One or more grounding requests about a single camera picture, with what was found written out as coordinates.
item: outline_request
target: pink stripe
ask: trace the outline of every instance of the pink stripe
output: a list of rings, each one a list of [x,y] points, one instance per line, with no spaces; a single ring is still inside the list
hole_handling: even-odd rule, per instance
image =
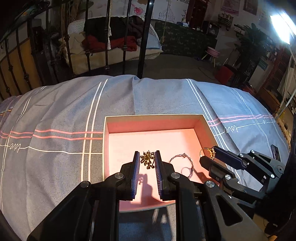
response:
[[[9,135],[9,134],[5,134],[3,131],[0,131],[3,135]]]
[[[9,135],[8,137],[11,137],[11,138],[14,138],[14,139],[19,139],[19,138],[32,138],[32,137],[28,137],[28,136],[24,136],[24,137],[14,137],[14,136],[11,136],[11,135]]]
[[[33,135],[34,137],[40,138],[40,139],[49,139],[49,138],[58,138],[58,139],[65,139],[69,141],[76,141],[76,140],[102,140],[103,138],[91,138],[91,137],[78,137],[78,138],[66,138],[66,137],[58,137],[58,136],[48,136],[48,137],[41,137],[37,135]]]
[[[63,133],[63,134],[70,134],[70,135],[74,135],[74,134],[87,134],[87,133],[92,133],[92,134],[103,134],[102,131],[78,131],[78,132],[67,132],[67,131],[59,131],[59,130],[53,130],[53,129],[48,129],[48,130],[35,130],[36,132],[58,132],[58,133]]]
[[[11,131],[11,133],[18,134],[18,135],[21,135],[21,134],[34,134],[34,132],[16,132],[16,131]]]
[[[50,139],[50,138],[58,138],[58,139],[65,139],[65,140],[69,140],[69,141],[76,141],[76,140],[102,140],[103,138],[101,137],[98,137],[98,138],[90,138],[90,137],[78,137],[78,138],[66,138],[66,137],[58,137],[58,136],[47,136],[47,137],[41,137],[41,136],[37,136],[37,135],[33,135],[34,137],[36,138],[40,138],[40,139]],[[32,136],[22,136],[22,137],[15,137],[15,136],[11,136],[11,135],[8,135],[7,137],[11,137],[11,138],[14,138],[14,139],[20,139],[20,138],[32,138]]]
[[[217,126],[217,125],[219,125],[220,123],[235,122],[235,121],[243,121],[243,120],[251,120],[251,119],[260,119],[260,118],[264,118],[264,119],[266,119],[266,118],[270,118],[270,119],[271,119],[272,117],[263,117],[263,116],[261,116],[261,117],[258,117],[258,118],[253,117],[253,118],[243,118],[243,119],[238,119],[238,120],[219,121],[218,123],[216,123],[216,124],[214,124],[214,125],[209,125],[209,126],[212,127],[212,126]]]
[[[232,118],[238,118],[238,117],[250,117],[250,116],[253,116],[253,115],[238,115],[238,116],[233,116],[233,117],[221,117],[221,118],[217,118],[217,119],[215,119],[215,120],[210,120],[210,121],[208,121],[209,123],[210,122],[215,122],[215,121],[217,121],[217,120],[219,120],[219,119],[232,119]]]

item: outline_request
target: ceiling light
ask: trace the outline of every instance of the ceiling light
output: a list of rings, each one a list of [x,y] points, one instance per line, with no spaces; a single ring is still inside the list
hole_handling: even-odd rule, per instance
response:
[[[290,28],[290,33],[296,35],[296,25],[293,23],[292,19],[285,12],[281,13],[281,17],[285,20]]]
[[[270,16],[274,29],[276,30],[280,39],[287,44],[290,44],[290,32],[291,29],[289,28],[286,21],[279,15]]]

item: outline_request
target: pink stool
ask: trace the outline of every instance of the pink stool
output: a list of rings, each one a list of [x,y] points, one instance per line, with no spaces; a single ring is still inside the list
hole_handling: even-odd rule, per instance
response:
[[[207,55],[211,55],[214,58],[214,68],[215,68],[215,60],[216,58],[219,56],[219,52],[217,52],[215,49],[208,47],[207,51],[206,51],[206,55],[202,58],[202,60],[207,56]]]

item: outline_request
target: pillow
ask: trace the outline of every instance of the pillow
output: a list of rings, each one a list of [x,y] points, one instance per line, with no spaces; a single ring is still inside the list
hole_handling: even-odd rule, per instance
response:
[[[142,38],[137,39],[137,45],[141,46],[141,40]],[[160,42],[152,34],[148,35],[146,49],[161,49]]]

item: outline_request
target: gold brooch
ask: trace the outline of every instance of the gold brooch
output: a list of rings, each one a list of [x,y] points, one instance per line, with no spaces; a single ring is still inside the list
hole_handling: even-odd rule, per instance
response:
[[[154,155],[154,152],[150,152],[148,150],[148,152],[143,152],[143,156],[140,156],[141,158],[141,163],[144,163],[144,166],[147,165],[147,169],[150,169],[150,168],[155,168],[155,166],[153,166],[154,164],[154,161],[155,161],[155,155]]]

